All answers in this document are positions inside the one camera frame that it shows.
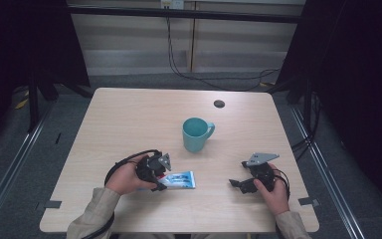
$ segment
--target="table top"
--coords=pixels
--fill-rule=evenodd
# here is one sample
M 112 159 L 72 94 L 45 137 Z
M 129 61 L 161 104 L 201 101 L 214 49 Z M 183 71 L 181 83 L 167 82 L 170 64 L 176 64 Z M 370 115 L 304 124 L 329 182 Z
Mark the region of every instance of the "table top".
M 214 102 L 221 100 L 223 108 Z M 192 117 L 215 124 L 203 150 L 188 152 L 182 124 Z M 246 180 L 241 165 L 253 152 L 277 153 L 271 162 L 290 184 L 290 210 L 299 212 L 306 230 L 319 227 L 272 96 L 217 91 L 98 89 L 61 172 L 40 228 L 66 232 L 83 214 L 93 189 L 102 187 L 109 169 L 147 149 L 169 153 L 172 172 L 194 171 L 195 189 L 137 191 L 120 198 L 114 232 L 225 233 L 275 232 L 275 219 L 259 192 L 242 194 L 229 179 Z

